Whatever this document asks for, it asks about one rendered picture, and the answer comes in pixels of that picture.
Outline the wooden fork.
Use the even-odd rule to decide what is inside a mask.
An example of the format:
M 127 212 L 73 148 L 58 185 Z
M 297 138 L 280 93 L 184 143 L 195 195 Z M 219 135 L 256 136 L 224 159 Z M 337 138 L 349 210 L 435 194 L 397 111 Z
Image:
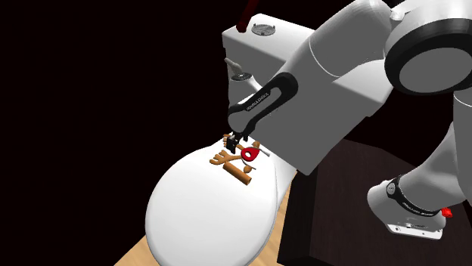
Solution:
M 210 163 L 213 165 L 221 165 L 238 159 L 241 159 L 241 156 L 230 155 L 226 151 L 221 150 L 210 160 Z

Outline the wooden cylinder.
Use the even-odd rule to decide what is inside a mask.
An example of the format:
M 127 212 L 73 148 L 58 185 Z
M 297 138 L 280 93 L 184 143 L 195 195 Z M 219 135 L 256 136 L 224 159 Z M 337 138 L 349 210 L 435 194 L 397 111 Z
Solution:
M 223 168 L 245 185 L 248 185 L 252 180 L 249 175 L 238 169 L 236 166 L 232 165 L 230 162 L 225 162 L 223 164 Z

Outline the dark red stick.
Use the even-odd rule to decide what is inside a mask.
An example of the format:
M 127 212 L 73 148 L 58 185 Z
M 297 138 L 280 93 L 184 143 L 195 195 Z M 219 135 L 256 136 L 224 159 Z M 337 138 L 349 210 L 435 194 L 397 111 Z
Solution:
M 254 15 L 259 0 L 249 0 L 238 23 L 236 24 L 236 30 L 240 33 L 247 31 L 250 19 Z

